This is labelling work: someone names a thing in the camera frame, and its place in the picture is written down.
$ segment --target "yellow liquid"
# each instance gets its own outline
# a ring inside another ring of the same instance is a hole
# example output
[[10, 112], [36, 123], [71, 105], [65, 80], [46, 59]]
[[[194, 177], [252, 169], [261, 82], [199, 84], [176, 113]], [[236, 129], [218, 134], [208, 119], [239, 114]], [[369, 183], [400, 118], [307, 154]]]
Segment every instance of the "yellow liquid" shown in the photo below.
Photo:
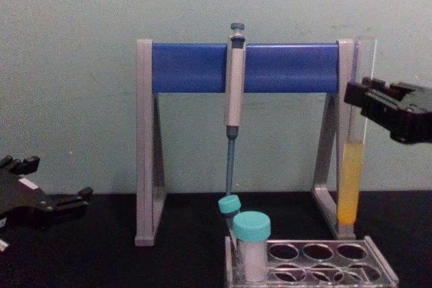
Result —
[[337, 219], [345, 225], [356, 220], [362, 165], [363, 143], [345, 143], [337, 199]]

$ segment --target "black tabletop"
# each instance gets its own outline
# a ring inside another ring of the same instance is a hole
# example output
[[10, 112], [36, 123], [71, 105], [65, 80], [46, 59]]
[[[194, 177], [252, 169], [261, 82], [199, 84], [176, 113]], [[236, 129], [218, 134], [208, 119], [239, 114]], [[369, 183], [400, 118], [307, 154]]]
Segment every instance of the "black tabletop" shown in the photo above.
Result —
[[[239, 194], [267, 213], [271, 239], [332, 239], [307, 192]], [[2, 287], [223, 287], [222, 194], [168, 195], [157, 242], [136, 248], [135, 196], [95, 195], [83, 219], [50, 229], [7, 228]], [[432, 192], [362, 192], [358, 237], [369, 235], [401, 288], [432, 287]]]

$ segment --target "gray stand leg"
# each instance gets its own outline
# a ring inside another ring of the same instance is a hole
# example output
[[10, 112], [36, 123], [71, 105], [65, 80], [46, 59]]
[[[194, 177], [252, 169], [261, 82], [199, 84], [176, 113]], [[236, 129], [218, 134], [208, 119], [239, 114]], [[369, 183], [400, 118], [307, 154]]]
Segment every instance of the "gray stand leg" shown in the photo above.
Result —
[[153, 246], [166, 191], [159, 108], [152, 91], [152, 40], [136, 47], [136, 246]]
[[344, 103], [345, 87], [352, 73], [354, 60], [354, 42], [352, 40], [339, 41], [339, 92], [328, 94], [325, 99], [323, 121], [319, 136], [317, 162], [312, 187], [312, 195], [317, 202], [323, 216], [337, 239], [354, 239], [354, 227], [338, 223], [337, 206], [330, 196], [327, 179], [329, 175], [331, 151], [336, 135], [336, 167], [337, 187], [339, 187], [340, 168], [344, 143], [348, 138], [349, 106]]

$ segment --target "teal screw cap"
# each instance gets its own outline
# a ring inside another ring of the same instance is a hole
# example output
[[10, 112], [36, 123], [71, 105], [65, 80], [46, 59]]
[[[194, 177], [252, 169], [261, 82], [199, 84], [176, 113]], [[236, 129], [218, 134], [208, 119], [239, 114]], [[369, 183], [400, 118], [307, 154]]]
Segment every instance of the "teal screw cap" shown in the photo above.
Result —
[[234, 217], [234, 235], [242, 241], [265, 241], [270, 232], [270, 218], [266, 214], [241, 212]]
[[225, 196], [217, 202], [219, 205], [219, 210], [222, 214], [228, 214], [230, 212], [235, 212], [240, 209], [242, 206], [240, 203], [240, 199], [238, 199], [237, 195], [229, 195]]

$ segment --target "light green wall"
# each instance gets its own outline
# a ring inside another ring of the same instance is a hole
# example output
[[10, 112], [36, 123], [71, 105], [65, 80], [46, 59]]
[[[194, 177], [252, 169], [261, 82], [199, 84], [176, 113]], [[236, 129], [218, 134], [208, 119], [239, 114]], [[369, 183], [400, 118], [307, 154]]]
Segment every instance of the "light green wall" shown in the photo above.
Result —
[[[135, 190], [135, 44], [378, 38], [375, 76], [432, 86], [431, 0], [0, 0], [0, 154], [42, 158], [47, 192]], [[322, 94], [247, 95], [235, 189], [308, 190]], [[171, 192], [223, 191], [221, 94], [165, 94]], [[362, 187], [431, 189], [432, 146], [403, 146], [369, 124]]]

